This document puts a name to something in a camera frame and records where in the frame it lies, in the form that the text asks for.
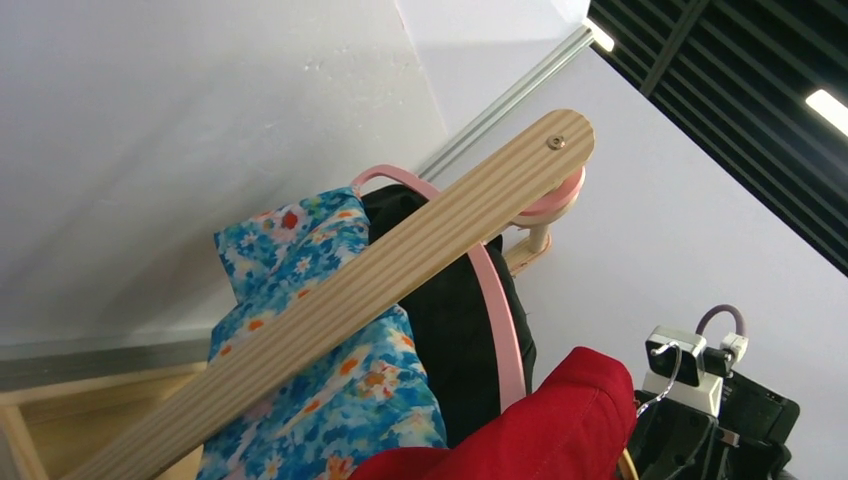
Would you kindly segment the red pleated skirt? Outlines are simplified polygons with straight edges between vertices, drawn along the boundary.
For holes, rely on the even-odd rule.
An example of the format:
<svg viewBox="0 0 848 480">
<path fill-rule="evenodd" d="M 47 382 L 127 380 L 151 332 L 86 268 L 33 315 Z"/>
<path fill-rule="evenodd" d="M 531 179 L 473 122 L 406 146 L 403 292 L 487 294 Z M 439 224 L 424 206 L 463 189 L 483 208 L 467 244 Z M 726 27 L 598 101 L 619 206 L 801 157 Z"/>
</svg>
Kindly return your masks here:
<svg viewBox="0 0 848 480">
<path fill-rule="evenodd" d="M 355 479 L 612 479 L 636 426 L 632 377 L 618 360 L 574 348 L 536 391 L 450 449 L 404 447 Z"/>
</svg>

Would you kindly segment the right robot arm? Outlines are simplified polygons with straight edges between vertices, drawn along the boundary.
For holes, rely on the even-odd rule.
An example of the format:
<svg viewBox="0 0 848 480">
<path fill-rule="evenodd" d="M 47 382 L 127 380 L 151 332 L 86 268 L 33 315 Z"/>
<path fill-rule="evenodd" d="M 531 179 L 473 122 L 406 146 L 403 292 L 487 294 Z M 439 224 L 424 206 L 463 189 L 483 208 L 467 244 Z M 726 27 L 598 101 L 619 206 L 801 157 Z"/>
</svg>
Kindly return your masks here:
<svg viewBox="0 0 848 480">
<path fill-rule="evenodd" d="M 791 479 L 797 402 L 734 373 L 717 417 L 666 398 L 638 420 L 628 451 L 641 479 Z"/>
</svg>

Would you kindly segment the wooden hanger with metal hook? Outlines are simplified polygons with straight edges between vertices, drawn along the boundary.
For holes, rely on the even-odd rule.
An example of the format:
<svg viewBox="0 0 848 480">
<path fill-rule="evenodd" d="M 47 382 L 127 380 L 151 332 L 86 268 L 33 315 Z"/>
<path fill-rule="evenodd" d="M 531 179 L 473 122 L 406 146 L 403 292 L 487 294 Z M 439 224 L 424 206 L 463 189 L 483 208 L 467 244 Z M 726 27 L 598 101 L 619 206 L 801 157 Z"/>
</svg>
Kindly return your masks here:
<svg viewBox="0 0 848 480">
<path fill-rule="evenodd" d="M 649 352 L 650 373 L 664 382 L 662 388 L 654 387 L 655 393 L 648 400 L 638 403 L 636 417 L 639 418 L 650 407 L 664 400 L 671 392 L 682 366 L 682 348 L 678 341 L 669 340 L 653 346 Z M 627 447 L 617 460 L 616 479 L 639 480 L 639 473 Z"/>
</svg>

